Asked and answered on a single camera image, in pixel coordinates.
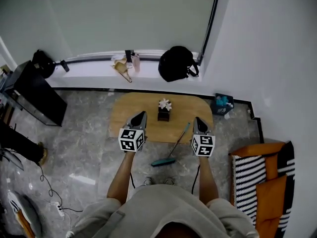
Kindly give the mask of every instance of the table top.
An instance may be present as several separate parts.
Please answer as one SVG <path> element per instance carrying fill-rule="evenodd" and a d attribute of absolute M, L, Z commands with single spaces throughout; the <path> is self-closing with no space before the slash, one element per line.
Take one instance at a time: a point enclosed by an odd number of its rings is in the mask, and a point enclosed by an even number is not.
<path fill-rule="evenodd" d="M 170 100 L 169 121 L 158 121 L 159 101 Z M 180 143 L 189 143 L 193 136 L 193 122 L 200 117 L 213 127 L 212 112 L 206 101 L 196 96 L 164 93 L 127 93 L 118 99 L 110 118 L 110 136 L 118 137 L 129 117 L 137 112 L 146 111 L 148 115 L 146 136 L 148 141 L 175 143 L 188 122 L 190 127 Z"/>

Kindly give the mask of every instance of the white cube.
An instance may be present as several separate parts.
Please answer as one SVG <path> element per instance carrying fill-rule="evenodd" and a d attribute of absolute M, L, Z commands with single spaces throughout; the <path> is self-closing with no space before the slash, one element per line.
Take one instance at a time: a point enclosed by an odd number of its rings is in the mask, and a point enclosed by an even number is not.
<path fill-rule="evenodd" d="M 144 144 L 144 131 L 121 128 L 118 140 L 122 151 L 136 152 Z"/>
<path fill-rule="evenodd" d="M 192 140 L 192 148 L 196 156 L 212 155 L 214 150 L 215 136 L 194 135 Z"/>

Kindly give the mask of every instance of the black and white striped throw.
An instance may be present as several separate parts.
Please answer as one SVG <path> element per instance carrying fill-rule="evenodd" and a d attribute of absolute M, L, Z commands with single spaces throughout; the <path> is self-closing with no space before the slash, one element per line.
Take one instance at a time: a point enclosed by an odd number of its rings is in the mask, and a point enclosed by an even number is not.
<path fill-rule="evenodd" d="M 266 181 L 265 158 L 262 156 L 239 157 L 234 155 L 232 167 L 234 204 L 251 218 L 255 226 L 257 215 L 256 185 Z M 294 194 L 295 161 L 294 148 L 291 142 L 285 144 L 277 153 L 277 171 L 279 177 L 287 175 L 283 215 L 275 234 L 275 238 L 281 238 L 288 224 Z"/>

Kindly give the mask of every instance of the marble floor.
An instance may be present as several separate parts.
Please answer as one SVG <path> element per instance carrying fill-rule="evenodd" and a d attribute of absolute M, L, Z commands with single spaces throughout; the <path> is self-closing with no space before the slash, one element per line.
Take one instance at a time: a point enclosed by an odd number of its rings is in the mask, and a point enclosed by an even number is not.
<path fill-rule="evenodd" d="M 11 123 L 16 130 L 33 142 L 42 141 L 49 156 L 43 166 L 44 173 L 63 199 L 63 207 L 82 210 L 106 196 L 107 189 L 121 163 L 123 154 L 117 138 L 109 137 L 108 124 L 111 109 L 116 99 L 124 93 L 105 91 L 58 91 L 68 103 L 62 127 L 45 126 L 26 111 L 15 110 Z M 250 120 L 248 107 L 235 104 L 230 119 L 213 116 L 216 147 L 210 164 L 220 197 L 229 199 L 230 164 L 228 153 L 242 146 L 259 143 L 257 122 Z M 188 191 L 197 172 L 198 159 L 193 156 L 190 145 L 176 147 L 173 165 L 153 168 L 150 163 L 165 157 L 173 144 L 146 142 L 143 151 L 136 154 L 132 176 L 135 186 L 143 183 L 146 176 L 156 183 L 173 177 L 176 184 Z M 66 210 L 68 216 L 61 217 L 52 203 L 59 201 L 48 194 L 46 181 L 40 181 L 41 170 L 33 162 L 18 156 L 25 171 L 18 170 L 3 159 L 0 162 L 0 199 L 7 213 L 3 214 L 5 228 L 10 234 L 23 233 L 7 201 L 8 190 L 27 195 L 39 213 L 43 237 L 62 238 L 78 213 Z M 194 194 L 198 194 L 199 181 Z"/>

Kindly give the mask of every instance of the black bag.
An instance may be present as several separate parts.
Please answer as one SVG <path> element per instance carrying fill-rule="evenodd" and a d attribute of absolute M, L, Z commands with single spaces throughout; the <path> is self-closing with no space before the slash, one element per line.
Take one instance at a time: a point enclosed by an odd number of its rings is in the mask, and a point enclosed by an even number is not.
<path fill-rule="evenodd" d="M 196 73 L 189 69 L 192 65 Z M 161 56 L 158 71 L 167 82 L 186 78 L 188 74 L 198 77 L 199 73 L 193 54 L 182 46 L 172 47 Z"/>
<path fill-rule="evenodd" d="M 37 50 L 32 59 L 32 64 L 40 72 L 43 78 L 51 76 L 55 69 L 55 62 L 50 59 L 42 50 Z"/>

